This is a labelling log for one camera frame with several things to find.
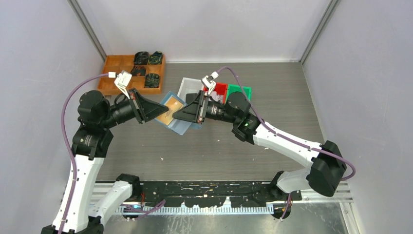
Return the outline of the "gold card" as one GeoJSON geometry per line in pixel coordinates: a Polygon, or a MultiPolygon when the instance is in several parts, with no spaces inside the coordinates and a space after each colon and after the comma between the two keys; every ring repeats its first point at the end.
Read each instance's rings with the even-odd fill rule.
{"type": "Polygon", "coordinates": [[[181,108],[184,107],[184,104],[182,102],[180,102],[177,98],[175,97],[170,97],[166,103],[165,106],[168,107],[168,111],[161,114],[160,116],[158,116],[156,119],[165,124],[166,126],[168,126],[169,124],[171,124],[171,122],[174,120],[173,118],[173,114],[177,111],[179,111],[181,108]]]}

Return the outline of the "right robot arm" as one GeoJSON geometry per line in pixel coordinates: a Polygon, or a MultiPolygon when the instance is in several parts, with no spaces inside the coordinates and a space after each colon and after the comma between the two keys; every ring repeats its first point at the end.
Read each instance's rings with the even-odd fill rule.
{"type": "Polygon", "coordinates": [[[234,92],[225,103],[218,103],[200,91],[193,102],[172,116],[193,123],[203,123],[206,118],[231,123],[232,133],[240,141],[269,148],[302,165],[301,170],[276,173],[267,187],[274,199],[283,200],[291,192],[306,189],[332,197],[347,169],[338,146],[331,141],[320,144],[283,132],[252,114],[250,109],[249,99],[241,92],[234,92]]]}

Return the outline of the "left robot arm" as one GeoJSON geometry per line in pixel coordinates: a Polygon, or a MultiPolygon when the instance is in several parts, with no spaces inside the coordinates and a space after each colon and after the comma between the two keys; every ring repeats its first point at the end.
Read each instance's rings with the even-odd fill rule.
{"type": "Polygon", "coordinates": [[[69,147],[71,171],[58,214],[53,223],[42,228],[44,234],[101,234],[110,217],[127,199],[142,195],[139,177],[119,175],[112,188],[94,205],[94,184],[113,139],[111,128],[136,119],[145,123],[167,112],[168,108],[129,90],[114,105],[100,91],[84,93],[78,106],[80,127],[69,147]]]}

